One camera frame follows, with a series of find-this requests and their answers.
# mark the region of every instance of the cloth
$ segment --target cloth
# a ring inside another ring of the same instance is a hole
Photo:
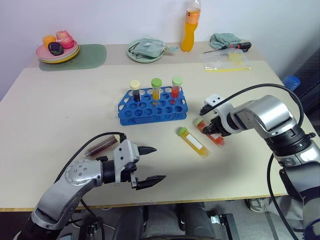
[[[238,44],[240,41],[240,38],[232,33],[215,33],[210,38],[210,47],[213,49],[221,49],[231,44]]]

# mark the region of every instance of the orange liquid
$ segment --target orange liquid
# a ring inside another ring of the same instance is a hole
[[[191,14],[200,13],[199,11],[190,11]],[[184,39],[181,43],[181,50],[184,52],[190,52],[195,43],[195,30],[198,26],[196,24],[184,23]]]
[[[173,97],[174,99],[178,98],[179,92],[180,92],[180,86],[172,86],[171,97]]]
[[[206,127],[205,122],[201,121],[197,126],[196,126],[200,131],[202,131],[204,129],[204,127]],[[217,138],[213,138],[211,135],[207,135],[207,137],[214,142],[215,144],[217,144],[218,146],[224,146],[225,145],[225,140],[222,136],[219,136]]]

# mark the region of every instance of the yellow bottle cap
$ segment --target yellow bottle cap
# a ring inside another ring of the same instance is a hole
[[[132,90],[139,90],[140,89],[140,81],[138,80],[133,80],[130,82],[130,88]]]

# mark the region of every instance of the green cap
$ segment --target green cap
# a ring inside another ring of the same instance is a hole
[[[199,125],[199,123],[201,123],[202,121],[203,121],[203,118],[199,117],[194,121],[194,125],[197,127]]]
[[[152,87],[154,87],[154,88],[160,88],[161,85],[162,85],[162,81],[161,81],[160,78],[154,78],[154,79],[152,79],[152,81],[151,81],[151,85],[152,85]]]
[[[178,135],[181,136],[185,131],[187,131],[186,127],[182,127],[179,131],[178,131]]]
[[[175,76],[172,78],[172,84],[176,86],[181,86],[183,83],[184,79],[182,76]]]

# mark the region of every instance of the test tube rack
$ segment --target test tube rack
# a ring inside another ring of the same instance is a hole
[[[160,99],[153,100],[152,88],[140,89],[141,101],[134,101],[132,91],[126,92],[118,104],[118,117],[123,126],[149,124],[187,118],[188,105],[181,88],[178,98],[171,97],[171,86],[160,89]]]

